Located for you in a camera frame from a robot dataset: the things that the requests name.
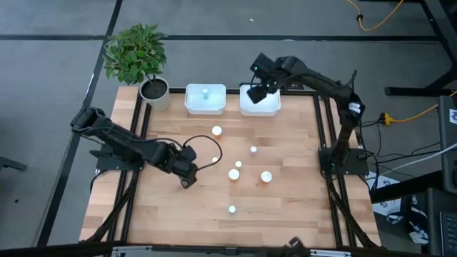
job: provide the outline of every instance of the black table leg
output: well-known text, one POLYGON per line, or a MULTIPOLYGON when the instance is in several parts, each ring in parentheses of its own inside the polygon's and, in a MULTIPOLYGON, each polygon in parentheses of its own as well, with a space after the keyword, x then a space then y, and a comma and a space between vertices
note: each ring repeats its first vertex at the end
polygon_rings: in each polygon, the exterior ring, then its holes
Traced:
POLYGON ((27 165, 0 156, 0 170, 2 168, 14 168, 19 171, 25 171, 27 165))
POLYGON ((417 178, 412 178, 400 183, 376 189, 371 196, 371 203, 380 203, 387 200, 400 198, 413 193, 423 192, 427 188, 443 188, 442 171, 435 171, 417 178))

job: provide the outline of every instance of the potted plant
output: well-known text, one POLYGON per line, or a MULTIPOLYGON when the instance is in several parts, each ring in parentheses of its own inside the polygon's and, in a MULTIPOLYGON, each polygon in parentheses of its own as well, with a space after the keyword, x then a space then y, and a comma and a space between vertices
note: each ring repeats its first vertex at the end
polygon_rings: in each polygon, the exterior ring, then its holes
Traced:
POLYGON ((157 25, 138 24, 120 32, 105 45, 106 76, 117 77, 127 85, 141 83, 139 93, 153 110, 163 111, 170 106, 169 84, 156 75, 166 64, 161 39, 166 35, 156 32, 157 25))

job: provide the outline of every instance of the gray floor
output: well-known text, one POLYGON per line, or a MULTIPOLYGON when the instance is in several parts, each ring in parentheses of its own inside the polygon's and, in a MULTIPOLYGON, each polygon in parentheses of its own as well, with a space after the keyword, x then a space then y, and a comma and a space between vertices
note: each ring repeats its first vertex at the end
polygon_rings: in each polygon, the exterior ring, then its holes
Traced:
MULTIPOLYGON (((0 34, 104 34, 114 4, 114 0, 3 0, 0 34)), ((395 4, 359 6, 364 24, 370 26, 395 4)), ((171 35, 433 34, 420 5, 410 3, 379 30, 365 33, 355 22, 354 8, 342 0, 124 0, 115 32, 139 22, 158 23, 160 30, 171 35)), ((69 122, 86 93, 100 46, 100 41, 0 41, 0 156, 29 165, 26 173, 9 169, 0 173, 0 248, 34 242, 69 139, 69 122)), ((259 52, 271 58, 296 55, 312 69, 342 81, 357 69, 356 91, 367 105, 366 121, 377 119, 382 111, 402 119, 435 104, 436 99, 388 97, 383 88, 425 86, 450 68, 444 50, 435 43, 167 41, 169 64, 164 77, 172 87, 218 83, 235 88, 251 78, 248 67, 259 52)), ((92 105, 110 114, 118 86, 102 71, 92 105)), ((377 128, 363 132, 368 149, 377 150, 377 128)), ((382 126, 381 132, 381 153, 409 153, 438 141, 437 115, 382 126)), ((81 141, 51 244, 74 243, 79 238, 96 163, 89 155, 93 148, 92 143, 81 141)), ((434 159, 401 172, 418 176, 439 168, 439 159, 434 159)), ((407 179, 398 174, 392 177, 407 179)), ((384 232, 381 241, 392 249, 406 250, 412 244, 384 232)))

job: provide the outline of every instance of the black metal frame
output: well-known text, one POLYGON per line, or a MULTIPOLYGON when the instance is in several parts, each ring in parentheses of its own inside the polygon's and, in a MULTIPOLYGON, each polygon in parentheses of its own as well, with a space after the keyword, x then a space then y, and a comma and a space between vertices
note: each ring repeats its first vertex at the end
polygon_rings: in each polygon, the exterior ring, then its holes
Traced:
POLYGON ((424 192, 427 188, 444 190, 442 171, 435 171, 407 181, 378 188, 371 196, 371 203, 380 203, 402 196, 424 192))
MULTIPOLYGON (((179 89, 170 89, 171 94, 184 94, 186 93, 186 89, 179 88, 179 89)), ((239 94, 239 89, 227 89, 226 90, 227 94, 239 94)), ((326 143, 326 137, 325 137, 325 132, 324 132, 324 127, 323 127, 323 119, 322 119, 322 114, 321 114, 321 106, 319 102, 319 97, 317 92, 315 91, 305 91, 305 90, 283 90, 281 92, 281 95, 283 96, 312 96, 313 97, 313 102, 314 102, 314 107, 316 111, 316 123, 318 126, 318 134, 319 134, 319 141, 321 142, 321 147, 324 147, 326 143)), ((134 117, 132 118, 133 121, 137 121, 139 117, 139 110, 141 99, 137 98, 136 100, 136 108, 134 111, 134 117)), ((325 99, 325 107, 326 107, 326 114, 327 114, 327 122, 328 122, 328 127, 330 128, 331 132, 331 139, 332 141, 336 140, 336 132, 333 124, 333 116, 331 112, 331 107, 328 99, 325 99)), ((149 117, 151 114, 151 107, 149 105, 146 105, 146 110, 144 114, 144 120, 143 120, 143 126, 141 128, 141 137, 144 137, 146 135, 147 131, 147 126, 149 124, 149 117)), ((132 128, 136 127, 136 124, 132 122, 132 128)), ((330 176, 326 176, 326 183, 327 185, 329 183, 333 183, 333 179, 330 176)), ((341 192, 341 198, 343 199, 343 202, 345 205, 349 208, 348 206, 348 195, 346 191, 346 185, 344 182, 344 177, 343 176, 338 176, 338 183, 340 186, 340 192, 341 192)), ((121 176, 119 179, 118 183, 118 191, 116 192, 116 199, 120 198, 123 191, 120 188, 124 188, 125 186, 125 176, 121 176)), ((134 184, 134 190, 136 190, 137 182, 135 181, 134 184)), ((330 192, 328 192, 328 200, 330 204, 330 209, 331 209, 331 215, 332 215, 332 223, 333 223, 333 233, 335 236, 335 242, 336 246, 340 247, 343 246, 343 239, 341 235, 341 228, 339 225, 339 218, 338 218, 338 209, 336 208, 335 203, 330 197, 330 192)), ((134 203, 134 197, 129 199, 129 202, 127 203, 126 207, 126 212, 124 216, 124 223, 121 229, 121 240, 126 241, 128 232, 129 232, 129 225, 130 225, 130 218, 131 218, 131 213, 133 211, 133 203, 134 203)), ((113 228, 110 230, 110 234, 108 237, 108 240, 113 240, 114 238, 114 229, 116 227, 116 224, 113 225, 113 228)), ((349 244, 350 246, 356 246, 356 238, 354 235, 354 232, 351 230, 349 225, 346 225, 347 230, 348 230, 348 238, 349 238, 349 244)), ((223 253, 226 255, 238 255, 242 253, 255 253, 261 249, 264 249, 262 247, 214 247, 214 246, 164 246, 164 245, 152 245, 153 248, 156 251, 164 250, 164 251, 185 251, 185 252, 204 252, 204 253, 223 253)))
POLYGON ((27 165, 0 156, 0 171, 2 168, 14 168, 18 171, 25 171, 27 169, 27 165))
POLYGON ((386 87, 385 92, 388 96, 448 96, 452 94, 450 89, 443 89, 443 87, 449 85, 452 81, 457 79, 457 60, 454 56, 451 48, 449 47, 448 40, 441 32, 438 24, 436 23, 435 18, 431 10, 429 9, 426 0, 410 0, 413 2, 420 3, 423 11, 427 15, 427 19, 430 22, 430 25, 435 32, 435 35, 438 38, 438 41, 443 46, 444 51, 446 52, 448 58, 451 60, 451 68, 444 75, 436 79, 430 85, 424 88, 401 88, 401 87, 386 87))
MULTIPOLYGON (((448 48, 448 44, 446 39, 443 37, 443 34, 441 33, 440 29, 434 22, 433 14, 430 12, 428 9, 425 0, 414 0, 419 3, 421 3, 421 6, 424 9, 424 12, 426 13, 427 17, 429 18, 429 21, 431 22, 431 25, 433 27, 433 30, 435 31, 436 35, 435 36, 297 36, 297 35, 290 35, 290 36, 282 36, 282 35, 170 35, 167 40, 219 40, 219 41, 227 41, 227 40, 265 40, 265 41, 286 41, 286 40, 294 40, 294 41, 437 41, 443 45, 444 49, 446 50, 446 53, 448 54, 448 57, 452 60, 453 62, 453 68, 451 69, 450 72, 448 72, 445 76, 439 78, 433 85, 433 89, 438 88, 438 85, 441 85, 444 83, 444 81, 449 80, 449 76, 451 75, 451 72, 455 71, 455 59, 450 52, 448 48)), ((99 40, 103 41, 102 47, 99 52, 99 56, 96 61, 96 65, 94 67, 94 72, 92 74, 92 78, 89 82, 89 87, 86 93, 86 96, 83 100, 82 107, 87 107, 90 106, 92 98, 95 93, 95 88, 97 81, 99 79, 101 70, 102 70, 102 65, 103 65, 103 55, 105 54, 105 50, 103 45, 108 41, 108 38, 113 34, 114 27, 116 25, 116 21, 121 9, 123 0, 116 0, 116 4, 113 10, 113 14, 111 16, 111 20, 109 22, 108 29, 104 35, 81 35, 81 34, 61 34, 61 35, 30 35, 30 34, 3 34, 0 35, 0 41, 1 40, 49 40, 49 41, 87 41, 87 40, 99 40)), ((184 89, 171 89, 171 93, 182 93, 184 89)), ((234 89, 229 89, 227 91, 228 94, 234 94, 233 92, 237 91, 234 89)), ((296 93, 295 91, 288 90, 287 92, 290 95, 301 95, 302 93, 296 93)), ((396 93, 396 95, 411 95, 411 92, 408 92, 407 94, 400 94, 396 93)), ((329 127, 331 130, 331 139, 334 140, 334 137, 336 135, 334 134, 334 127, 331 125, 333 124, 333 120, 330 119, 331 117, 331 111, 329 113, 329 105, 327 105, 326 102, 326 111, 327 111, 327 119, 329 123, 329 127)), ((316 117, 318 122, 321 121, 321 114, 316 112, 316 117)), ((37 246, 45 246, 48 243, 49 236, 51 235, 51 230, 52 226, 54 224, 57 211, 60 206, 60 202, 62 199, 62 196, 64 194, 64 190, 66 187, 66 182, 68 181, 69 178, 69 173, 74 161, 74 157, 76 155, 76 149, 79 145, 79 136, 76 135, 71 135, 71 138, 69 140, 68 146, 65 151, 65 158, 61 163, 61 166, 59 168, 59 172, 57 174, 57 180, 56 184, 54 185, 52 192, 51 192, 51 198, 49 199, 49 204, 47 205, 46 208, 46 215, 43 217, 43 220, 41 221, 41 225, 39 227, 40 232, 37 237, 37 246)), ((126 179, 126 172, 121 173, 121 181, 124 181, 124 184, 119 184, 118 192, 121 192, 124 187, 125 187, 125 179, 126 179)), ((343 180, 343 176, 338 177, 338 182, 340 188, 345 187, 345 183, 343 180)), ((347 199, 347 193, 345 191, 341 192, 341 197, 343 200, 346 198, 347 199)), ((337 223, 337 226, 334 226, 335 230, 339 230, 339 223, 337 223)), ((336 234, 336 239, 339 241, 337 234, 341 236, 341 231, 337 233, 338 231, 335 232, 336 234)), ((353 239, 352 236, 349 235, 349 241, 352 245, 353 239)))

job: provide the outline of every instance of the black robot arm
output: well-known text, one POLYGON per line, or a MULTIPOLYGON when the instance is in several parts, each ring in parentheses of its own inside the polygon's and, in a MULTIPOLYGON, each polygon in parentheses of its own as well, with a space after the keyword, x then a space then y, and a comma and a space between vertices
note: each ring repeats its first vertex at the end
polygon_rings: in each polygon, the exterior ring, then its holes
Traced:
POLYGON ((274 94, 284 86, 292 83, 303 84, 316 90, 320 95, 333 98, 338 106, 341 130, 337 142, 331 149, 329 166, 343 166, 348 160, 349 138, 361 120, 365 106, 349 85, 333 81, 306 67, 305 63, 295 56, 270 60, 260 54, 251 66, 254 76, 260 78, 259 86, 248 90, 251 100, 257 104, 267 94, 274 94))
POLYGON ((189 145, 178 149, 173 143, 159 138, 143 140, 134 133, 113 123, 98 108, 80 110, 71 122, 72 132, 80 136, 96 136, 113 149, 116 158, 125 163, 147 161, 150 165, 181 179, 184 188, 192 186, 198 167, 192 161, 196 153, 189 145))

